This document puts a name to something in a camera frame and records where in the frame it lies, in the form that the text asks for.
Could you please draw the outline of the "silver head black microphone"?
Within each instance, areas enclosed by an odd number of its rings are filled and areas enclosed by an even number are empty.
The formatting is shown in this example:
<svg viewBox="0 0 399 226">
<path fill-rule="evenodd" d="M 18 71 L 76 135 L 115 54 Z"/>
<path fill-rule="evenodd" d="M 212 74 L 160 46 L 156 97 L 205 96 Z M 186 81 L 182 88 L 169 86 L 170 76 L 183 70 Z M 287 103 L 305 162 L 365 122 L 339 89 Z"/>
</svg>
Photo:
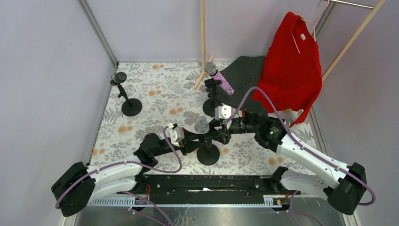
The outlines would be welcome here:
<svg viewBox="0 0 399 226">
<path fill-rule="evenodd" d="M 207 134 L 210 131 L 210 126 L 206 119 L 199 119 L 195 122 L 194 129 L 198 134 Z"/>
</svg>

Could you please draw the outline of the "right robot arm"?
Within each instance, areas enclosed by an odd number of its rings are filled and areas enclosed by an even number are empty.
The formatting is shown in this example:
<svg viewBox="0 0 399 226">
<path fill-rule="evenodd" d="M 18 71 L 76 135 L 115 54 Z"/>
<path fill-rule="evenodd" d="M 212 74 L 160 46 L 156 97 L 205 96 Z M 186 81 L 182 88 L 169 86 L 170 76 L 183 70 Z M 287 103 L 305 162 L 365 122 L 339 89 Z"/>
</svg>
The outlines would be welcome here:
<svg viewBox="0 0 399 226">
<path fill-rule="evenodd" d="M 283 188 L 315 195 L 327 200 L 337 211 L 352 215 L 361 204 L 366 192 L 365 168 L 355 162 L 348 165 L 331 158 L 307 145 L 286 127 L 278 118 L 244 112 L 242 117 L 233 117 L 233 108 L 227 105 L 215 109 L 213 122 L 222 127 L 221 135 L 253 133 L 256 142 L 276 154 L 288 157 L 313 174 L 301 174 L 280 167 L 272 175 Z"/>
</svg>

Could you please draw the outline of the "black mic stand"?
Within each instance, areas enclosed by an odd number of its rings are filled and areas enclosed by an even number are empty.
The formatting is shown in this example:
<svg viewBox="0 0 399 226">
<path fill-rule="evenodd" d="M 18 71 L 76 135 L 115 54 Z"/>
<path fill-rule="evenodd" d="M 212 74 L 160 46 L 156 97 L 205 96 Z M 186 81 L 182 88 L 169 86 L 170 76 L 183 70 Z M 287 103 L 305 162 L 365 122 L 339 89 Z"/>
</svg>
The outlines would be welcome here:
<svg viewBox="0 0 399 226">
<path fill-rule="evenodd" d="M 214 79 L 205 80 L 206 91 L 208 92 L 208 100 L 206 100 L 202 106 L 203 112 L 207 116 L 214 117 L 215 109 L 218 106 L 222 106 L 222 102 L 215 98 L 216 88 L 220 86 L 222 82 Z"/>
<path fill-rule="evenodd" d="M 118 98 L 124 97 L 125 101 L 122 104 L 121 111 L 125 116 L 133 117 L 138 115 L 142 110 L 142 102 L 137 98 L 129 98 L 125 89 L 123 88 L 122 84 L 114 85 L 111 83 L 112 86 L 116 86 L 119 90 Z"/>
<path fill-rule="evenodd" d="M 220 158 L 220 152 L 217 146 L 212 143 L 212 140 L 207 140 L 197 150 L 198 161 L 206 166 L 214 165 Z"/>
</svg>

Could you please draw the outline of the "black mic stand back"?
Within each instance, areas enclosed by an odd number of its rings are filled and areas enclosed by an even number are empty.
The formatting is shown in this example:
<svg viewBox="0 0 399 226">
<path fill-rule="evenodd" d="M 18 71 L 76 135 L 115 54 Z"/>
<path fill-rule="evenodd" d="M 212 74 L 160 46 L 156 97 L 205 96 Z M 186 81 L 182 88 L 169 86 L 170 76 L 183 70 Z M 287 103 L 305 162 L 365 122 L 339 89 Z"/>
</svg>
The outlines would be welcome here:
<svg viewBox="0 0 399 226">
<path fill-rule="evenodd" d="M 205 80 L 206 91 L 208 92 L 208 100 L 206 100 L 202 106 L 203 112 L 207 116 L 214 117 L 215 109 L 218 106 L 222 106 L 222 102 L 215 98 L 216 88 L 220 86 L 222 82 L 214 79 Z"/>
</svg>

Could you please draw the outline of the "black mic stand front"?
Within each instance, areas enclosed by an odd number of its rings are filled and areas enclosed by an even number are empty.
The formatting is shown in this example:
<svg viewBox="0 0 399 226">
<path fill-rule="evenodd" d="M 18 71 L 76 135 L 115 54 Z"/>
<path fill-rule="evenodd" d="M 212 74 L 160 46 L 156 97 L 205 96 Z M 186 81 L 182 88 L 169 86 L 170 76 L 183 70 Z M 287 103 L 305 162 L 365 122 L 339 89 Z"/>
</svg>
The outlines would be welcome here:
<svg viewBox="0 0 399 226">
<path fill-rule="evenodd" d="M 119 90 L 118 98 L 124 97 L 125 101 L 122 104 L 121 111 L 125 116 L 133 117 L 138 115 L 142 110 L 142 102 L 137 98 L 129 98 L 125 89 L 123 88 L 122 84 L 114 85 L 111 83 L 112 86 L 116 86 Z"/>
</svg>

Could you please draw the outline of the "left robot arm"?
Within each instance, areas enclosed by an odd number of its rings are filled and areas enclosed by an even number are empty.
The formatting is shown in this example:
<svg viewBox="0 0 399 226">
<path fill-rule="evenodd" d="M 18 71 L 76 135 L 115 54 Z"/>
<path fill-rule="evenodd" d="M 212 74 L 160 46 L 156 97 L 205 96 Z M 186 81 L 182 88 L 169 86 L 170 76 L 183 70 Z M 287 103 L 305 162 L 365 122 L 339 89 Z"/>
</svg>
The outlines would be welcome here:
<svg viewBox="0 0 399 226">
<path fill-rule="evenodd" d="M 195 134 L 184 128 L 171 130 L 165 139 L 154 133 L 147 134 L 139 148 L 122 160 L 103 166 L 86 166 L 83 162 L 73 164 L 52 186 L 56 199 L 55 208 L 65 217 L 72 216 L 93 200 L 122 191 L 131 191 L 137 185 L 137 178 L 144 172 L 155 170 L 156 157 L 173 153 L 178 156 L 197 149 L 204 135 Z"/>
</svg>

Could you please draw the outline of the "purple glitter microphone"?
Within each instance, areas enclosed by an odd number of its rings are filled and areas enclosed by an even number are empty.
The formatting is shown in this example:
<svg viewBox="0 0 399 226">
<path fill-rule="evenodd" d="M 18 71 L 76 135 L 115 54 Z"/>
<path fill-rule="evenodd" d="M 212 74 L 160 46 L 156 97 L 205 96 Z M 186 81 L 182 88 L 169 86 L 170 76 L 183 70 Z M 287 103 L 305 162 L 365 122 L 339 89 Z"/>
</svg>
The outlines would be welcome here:
<svg viewBox="0 0 399 226">
<path fill-rule="evenodd" d="M 234 93 L 234 89 L 232 86 L 229 84 L 229 82 L 226 80 L 226 78 L 222 75 L 220 71 L 218 71 L 217 66 L 215 63 L 209 61 L 206 62 L 204 65 L 204 72 L 211 76 L 211 78 L 215 81 L 220 81 L 221 83 L 219 86 L 224 90 L 224 92 L 231 96 Z"/>
</svg>

